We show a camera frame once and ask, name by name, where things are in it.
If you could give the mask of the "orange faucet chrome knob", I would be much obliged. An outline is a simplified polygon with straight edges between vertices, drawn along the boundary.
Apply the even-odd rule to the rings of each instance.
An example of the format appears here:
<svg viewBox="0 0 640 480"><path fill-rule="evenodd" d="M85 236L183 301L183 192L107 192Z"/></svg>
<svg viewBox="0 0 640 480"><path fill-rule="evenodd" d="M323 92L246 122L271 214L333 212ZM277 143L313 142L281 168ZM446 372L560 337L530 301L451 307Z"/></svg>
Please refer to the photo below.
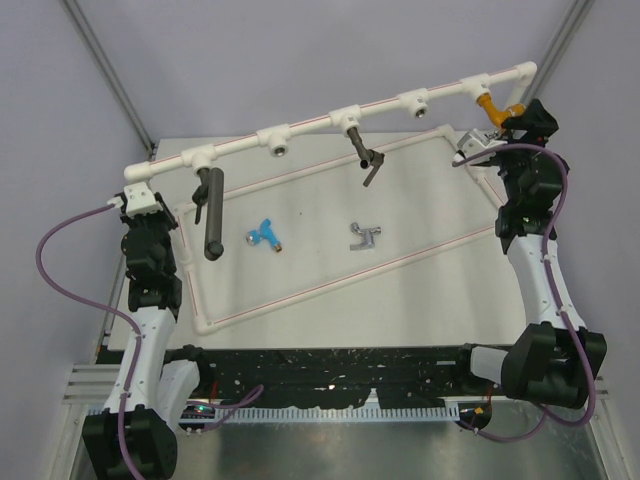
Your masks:
<svg viewBox="0 0 640 480"><path fill-rule="evenodd" d="M481 94L477 98L476 103L484 110L492 125L498 129L502 128L502 124L507 119L522 116L526 110L526 107L522 103L510 105L500 110L495 106L489 93Z"/></svg>

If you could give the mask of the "white PVC pipe frame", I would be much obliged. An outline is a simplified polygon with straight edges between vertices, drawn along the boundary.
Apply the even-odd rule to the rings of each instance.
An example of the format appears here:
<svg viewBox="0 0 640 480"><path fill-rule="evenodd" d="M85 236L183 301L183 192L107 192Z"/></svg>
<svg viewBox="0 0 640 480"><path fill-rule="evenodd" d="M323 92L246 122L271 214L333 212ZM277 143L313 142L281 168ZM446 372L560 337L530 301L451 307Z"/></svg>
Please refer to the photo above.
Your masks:
<svg viewBox="0 0 640 480"><path fill-rule="evenodd" d="M181 168L217 167L233 173L249 164L251 153L282 157L299 136L310 145L309 152L297 154L298 169L224 190L225 254L220 266L196 249L194 202L175 206L176 251L194 331L211 335L489 235L498 197L489 186L477 186L452 171L457 144L450 126L373 149L384 153L385 160L367 188L363 182L368 172L360 168L346 131L359 130L365 117L392 110L420 117L433 99L465 94L476 103L481 94L490 94L492 85L509 81L514 90L508 106L521 103L535 71L535 64L527 62L127 167L129 185ZM250 246L245 240L266 218L282 244L279 253L266 241ZM353 222L361 228L382 228L373 249L350 250L360 242L350 231Z"/></svg>

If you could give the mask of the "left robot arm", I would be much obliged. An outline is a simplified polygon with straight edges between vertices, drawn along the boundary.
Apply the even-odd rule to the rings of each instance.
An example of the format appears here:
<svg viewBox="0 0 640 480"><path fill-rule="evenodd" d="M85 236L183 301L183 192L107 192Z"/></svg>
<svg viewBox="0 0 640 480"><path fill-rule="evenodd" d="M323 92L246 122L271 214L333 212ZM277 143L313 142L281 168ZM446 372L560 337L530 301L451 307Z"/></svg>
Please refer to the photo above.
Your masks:
<svg viewBox="0 0 640 480"><path fill-rule="evenodd" d="M207 395L214 375L193 360L165 359L182 299L170 236L175 217L144 183L120 197L131 331L115 384L101 411L86 417L82 439L99 479L169 479L187 400Z"/></svg>

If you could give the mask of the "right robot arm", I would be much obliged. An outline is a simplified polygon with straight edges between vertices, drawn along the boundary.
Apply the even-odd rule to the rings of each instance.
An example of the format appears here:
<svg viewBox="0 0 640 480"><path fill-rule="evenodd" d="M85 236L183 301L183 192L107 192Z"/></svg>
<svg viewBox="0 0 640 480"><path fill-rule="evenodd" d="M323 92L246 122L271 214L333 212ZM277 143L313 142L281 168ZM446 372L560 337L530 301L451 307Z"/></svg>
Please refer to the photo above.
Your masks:
<svg viewBox="0 0 640 480"><path fill-rule="evenodd" d="M468 131L453 164L498 170L507 200L495 235L516 274L527 326L506 350L470 347L452 381L465 394L489 380L511 399L580 409L595 396L607 344L576 311L558 261L555 222L566 200L569 166L546 147L558 123L534 99L500 129L496 138Z"/></svg>

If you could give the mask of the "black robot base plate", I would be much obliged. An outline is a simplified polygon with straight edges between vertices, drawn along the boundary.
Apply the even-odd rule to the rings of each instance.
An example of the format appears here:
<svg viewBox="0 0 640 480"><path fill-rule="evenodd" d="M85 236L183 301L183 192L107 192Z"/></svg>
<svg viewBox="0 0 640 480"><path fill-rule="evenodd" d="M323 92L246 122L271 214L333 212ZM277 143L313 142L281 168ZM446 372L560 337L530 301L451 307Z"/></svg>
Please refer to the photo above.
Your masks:
<svg viewBox="0 0 640 480"><path fill-rule="evenodd" d="M203 349L187 346L162 355L208 366L195 396L231 404L254 387L259 408L359 408L371 394L383 408L441 406L447 397L498 396L494 382L470 374L466 346Z"/></svg>

